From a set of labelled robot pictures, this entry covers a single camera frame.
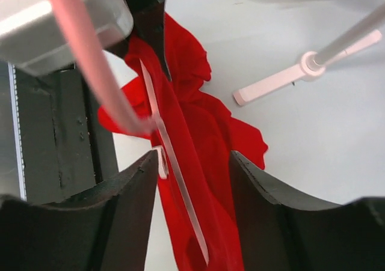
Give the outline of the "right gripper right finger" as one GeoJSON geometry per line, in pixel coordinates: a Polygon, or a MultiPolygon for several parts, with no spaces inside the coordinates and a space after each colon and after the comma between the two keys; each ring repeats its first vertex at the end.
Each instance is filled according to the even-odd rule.
{"type": "Polygon", "coordinates": [[[229,170],[246,270],[383,270],[384,199],[339,205],[234,151],[229,170]]]}

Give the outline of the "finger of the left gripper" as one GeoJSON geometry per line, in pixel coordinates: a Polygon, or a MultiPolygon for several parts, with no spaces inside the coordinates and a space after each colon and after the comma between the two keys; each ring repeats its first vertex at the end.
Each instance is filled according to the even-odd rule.
{"type": "Polygon", "coordinates": [[[165,56],[165,1],[125,0],[139,37],[154,51],[168,80],[171,74],[165,56]]]}

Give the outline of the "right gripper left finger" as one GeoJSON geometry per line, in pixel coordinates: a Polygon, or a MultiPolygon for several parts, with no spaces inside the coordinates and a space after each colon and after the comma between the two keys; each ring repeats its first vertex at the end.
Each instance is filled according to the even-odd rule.
{"type": "Polygon", "coordinates": [[[63,202],[1,196],[1,269],[143,270],[157,176],[150,151],[63,202]]]}

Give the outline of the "red t shirt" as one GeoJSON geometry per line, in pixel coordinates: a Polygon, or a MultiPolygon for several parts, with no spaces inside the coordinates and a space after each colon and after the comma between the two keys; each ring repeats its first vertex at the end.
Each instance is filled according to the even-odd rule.
{"type": "Polygon", "coordinates": [[[152,48],[129,39],[125,63],[137,76],[122,91],[140,117],[151,114],[141,69],[148,69],[167,133],[209,249],[205,261],[175,176],[158,180],[162,207],[179,270],[242,270],[233,206],[229,157],[233,150],[264,168],[268,147],[261,132],[232,117],[221,100],[201,91],[211,67],[199,41],[171,16],[165,17],[167,79],[152,48]]]}

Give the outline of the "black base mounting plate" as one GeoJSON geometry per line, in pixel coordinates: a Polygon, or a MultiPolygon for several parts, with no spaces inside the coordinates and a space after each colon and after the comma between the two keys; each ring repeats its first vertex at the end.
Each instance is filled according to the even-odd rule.
{"type": "Polygon", "coordinates": [[[61,202],[117,174],[111,132],[77,69],[44,77],[16,70],[26,198],[61,202]]]}

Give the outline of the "silver white clothes rack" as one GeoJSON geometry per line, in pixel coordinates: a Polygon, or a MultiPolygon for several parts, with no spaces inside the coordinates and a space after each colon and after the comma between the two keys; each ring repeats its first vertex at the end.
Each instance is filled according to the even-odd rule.
{"type": "Polygon", "coordinates": [[[306,52],[297,64],[234,91],[235,102],[244,106],[298,80],[314,81],[325,73],[329,65],[378,43],[382,33],[377,28],[383,24],[382,4],[319,52],[306,52]]]}

